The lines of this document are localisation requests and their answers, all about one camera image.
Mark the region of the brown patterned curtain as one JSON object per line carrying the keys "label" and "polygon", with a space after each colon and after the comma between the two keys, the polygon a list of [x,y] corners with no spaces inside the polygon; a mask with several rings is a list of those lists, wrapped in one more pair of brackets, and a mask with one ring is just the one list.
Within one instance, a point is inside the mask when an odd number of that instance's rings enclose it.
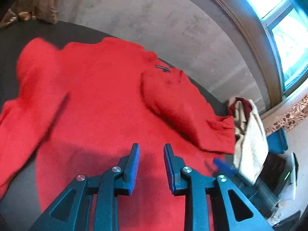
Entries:
{"label": "brown patterned curtain", "polygon": [[1,29],[30,19],[56,24],[59,20],[58,2],[59,0],[15,0],[1,20]]}
{"label": "brown patterned curtain", "polygon": [[284,129],[286,132],[293,130],[307,117],[307,94],[291,110],[279,116],[269,127],[265,128],[266,137],[274,132]]}

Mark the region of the brown patterned left curtain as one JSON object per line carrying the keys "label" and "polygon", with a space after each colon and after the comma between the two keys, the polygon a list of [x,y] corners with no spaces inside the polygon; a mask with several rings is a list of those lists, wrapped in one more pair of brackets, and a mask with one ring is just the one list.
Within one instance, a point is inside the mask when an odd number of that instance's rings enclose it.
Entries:
{"label": "brown patterned left curtain", "polygon": [[1,20],[1,29],[30,19],[56,24],[59,20],[58,2],[59,0],[15,0]]}

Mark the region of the blue plastic storage bin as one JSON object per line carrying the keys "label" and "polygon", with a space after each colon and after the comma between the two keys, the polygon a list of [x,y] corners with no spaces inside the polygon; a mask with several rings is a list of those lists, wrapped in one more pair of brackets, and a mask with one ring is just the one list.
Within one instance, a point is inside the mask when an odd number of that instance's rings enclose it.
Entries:
{"label": "blue plastic storage bin", "polygon": [[273,132],[266,139],[269,152],[271,153],[284,154],[289,148],[287,134],[284,128],[280,128]]}

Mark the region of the cream knit sweater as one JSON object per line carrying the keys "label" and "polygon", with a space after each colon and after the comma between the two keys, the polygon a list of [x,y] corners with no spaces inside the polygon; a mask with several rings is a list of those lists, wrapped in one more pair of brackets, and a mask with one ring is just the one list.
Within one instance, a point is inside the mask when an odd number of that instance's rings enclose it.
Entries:
{"label": "cream knit sweater", "polygon": [[250,184],[255,184],[268,154],[268,143],[257,107],[252,100],[249,102],[252,111],[245,134],[239,139],[235,137],[233,165]]}

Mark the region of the brown patterned right curtain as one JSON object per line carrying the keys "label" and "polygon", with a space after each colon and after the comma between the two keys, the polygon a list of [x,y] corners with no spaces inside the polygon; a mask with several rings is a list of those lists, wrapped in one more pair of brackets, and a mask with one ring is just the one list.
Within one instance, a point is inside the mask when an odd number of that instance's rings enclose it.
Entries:
{"label": "brown patterned right curtain", "polygon": [[286,132],[293,130],[307,117],[307,94],[291,110],[279,116],[269,127],[265,128],[266,137],[274,132],[284,129]]}

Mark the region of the beige folded garment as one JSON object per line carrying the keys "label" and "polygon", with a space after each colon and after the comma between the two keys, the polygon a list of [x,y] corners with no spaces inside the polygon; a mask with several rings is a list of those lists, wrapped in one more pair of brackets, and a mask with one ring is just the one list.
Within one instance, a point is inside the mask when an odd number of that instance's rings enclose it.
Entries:
{"label": "beige folded garment", "polygon": [[239,139],[240,136],[245,134],[247,122],[243,112],[243,107],[241,102],[235,104],[235,116],[233,116],[234,125],[235,125],[235,136],[236,139]]}

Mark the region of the clear plastic storage box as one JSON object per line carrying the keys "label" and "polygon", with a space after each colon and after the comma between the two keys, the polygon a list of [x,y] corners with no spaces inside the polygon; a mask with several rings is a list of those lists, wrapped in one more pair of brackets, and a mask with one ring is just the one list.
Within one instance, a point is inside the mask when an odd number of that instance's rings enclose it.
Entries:
{"label": "clear plastic storage box", "polygon": [[286,161],[287,174],[285,175],[285,185],[279,195],[281,202],[295,199],[298,182],[299,163],[296,154],[291,152],[286,157]]}

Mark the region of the black cloth over box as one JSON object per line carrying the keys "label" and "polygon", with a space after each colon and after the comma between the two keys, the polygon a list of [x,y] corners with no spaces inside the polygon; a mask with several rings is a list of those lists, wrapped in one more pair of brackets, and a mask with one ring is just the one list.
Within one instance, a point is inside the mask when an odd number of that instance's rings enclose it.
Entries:
{"label": "black cloth over box", "polygon": [[286,160],[283,157],[269,152],[258,178],[261,179],[272,192],[274,192],[278,186],[279,178],[285,169],[285,165]]}

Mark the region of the window with frame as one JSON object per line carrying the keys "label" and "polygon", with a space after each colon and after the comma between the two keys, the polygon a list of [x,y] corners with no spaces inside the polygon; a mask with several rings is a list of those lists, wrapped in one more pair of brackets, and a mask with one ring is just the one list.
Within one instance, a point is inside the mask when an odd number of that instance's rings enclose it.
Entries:
{"label": "window with frame", "polygon": [[291,0],[247,0],[277,56],[282,92],[289,96],[307,78],[307,17]]}

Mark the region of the red knit sweater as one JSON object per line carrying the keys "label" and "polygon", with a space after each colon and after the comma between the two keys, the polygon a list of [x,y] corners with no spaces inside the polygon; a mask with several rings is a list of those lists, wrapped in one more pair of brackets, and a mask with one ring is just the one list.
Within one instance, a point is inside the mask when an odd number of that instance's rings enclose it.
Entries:
{"label": "red knit sweater", "polygon": [[105,38],[63,49],[41,38],[17,60],[19,93],[1,112],[1,195],[35,154],[46,209],[78,175],[102,174],[141,148],[136,186],[119,200],[121,230],[182,230],[183,197],[168,187],[163,147],[203,175],[234,150],[234,123],[218,116],[181,70],[142,46]]}

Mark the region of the dark red garment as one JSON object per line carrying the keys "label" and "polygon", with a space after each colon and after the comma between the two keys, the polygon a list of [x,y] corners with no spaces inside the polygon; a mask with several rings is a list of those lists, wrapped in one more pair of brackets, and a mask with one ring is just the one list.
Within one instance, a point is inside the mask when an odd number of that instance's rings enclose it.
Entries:
{"label": "dark red garment", "polygon": [[251,106],[251,103],[244,98],[235,97],[229,100],[228,115],[235,116],[235,104],[237,102],[241,102],[242,107],[243,107],[243,112],[245,115],[245,119],[248,120],[250,113],[252,111],[252,106]]}

